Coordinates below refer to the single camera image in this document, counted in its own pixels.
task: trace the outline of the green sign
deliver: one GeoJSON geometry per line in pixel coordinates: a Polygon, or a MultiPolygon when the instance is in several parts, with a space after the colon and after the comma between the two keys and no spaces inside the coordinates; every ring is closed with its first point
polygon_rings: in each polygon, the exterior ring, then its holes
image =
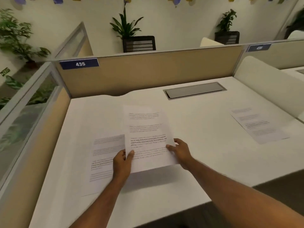
{"type": "Polygon", "coordinates": [[[2,70],[0,73],[1,73],[1,75],[2,76],[5,76],[8,72],[10,72],[11,70],[8,68],[8,67],[6,67],[4,70],[2,70]]]}

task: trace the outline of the sheet of paper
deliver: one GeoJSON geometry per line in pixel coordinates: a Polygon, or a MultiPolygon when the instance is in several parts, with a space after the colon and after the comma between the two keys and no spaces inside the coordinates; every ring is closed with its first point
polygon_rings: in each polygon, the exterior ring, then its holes
{"type": "Polygon", "coordinates": [[[103,191],[113,176],[113,158],[125,148],[125,136],[120,133],[99,135],[93,142],[86,165],[82,196],[103,191]]]}
{"type": "Polygon", "coordinates": [[[147,106],[124,106],[126,155],[135,151],[131,173],[177,164],[166,144],[175,146],[166,115],[147,106]]]}
{"type": "Polygon", "coordinates": [[[289,138],[251,107],[232,110],[231,115],[259,144],[289,138]]]}

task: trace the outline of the number 435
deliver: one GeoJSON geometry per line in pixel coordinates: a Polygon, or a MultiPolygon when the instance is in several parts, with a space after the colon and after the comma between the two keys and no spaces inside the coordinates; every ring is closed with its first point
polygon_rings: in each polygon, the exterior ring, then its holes
{"type": "Polygon", "coordinates": [[[85,66],[85,63],[84,62],[77,62],[76,66],[85,66]]]}

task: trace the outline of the printed document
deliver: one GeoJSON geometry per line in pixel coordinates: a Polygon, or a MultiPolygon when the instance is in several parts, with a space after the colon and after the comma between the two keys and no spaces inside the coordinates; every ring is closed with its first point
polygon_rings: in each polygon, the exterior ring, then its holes
{"type": "Polygon", "coordinates": [[[113,158],[125,148],[125,136],[120,133],[99,135],[93,142],[88,158],[82,196],[103,191],[113,176],[113,158]]]}
{"type": "Polygon", "coordinates": [[[177,164],[166,144],[175,146],[166,115],[147,106],[124,106],[126,156],[135,151],[131,173],[177,164]]]}
{"type": "Polygon", "coordinates": [[[251,107],[232,110],[231,115],[259,144],[289,138],[251,107]]]}

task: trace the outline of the forearm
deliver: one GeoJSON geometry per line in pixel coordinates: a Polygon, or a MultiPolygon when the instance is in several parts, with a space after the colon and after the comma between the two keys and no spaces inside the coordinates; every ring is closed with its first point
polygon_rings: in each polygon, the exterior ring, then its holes
{"type": "Polygon", "coordinates": [[[234,227],[304,227],[301,215],[253,188],[194,159],[188,169],[234,227]]]}
{"type": "Polygon", "coordinates": [[[124,181],[112,179],[93,204],[70,228],[106,228],[124,181]]]}

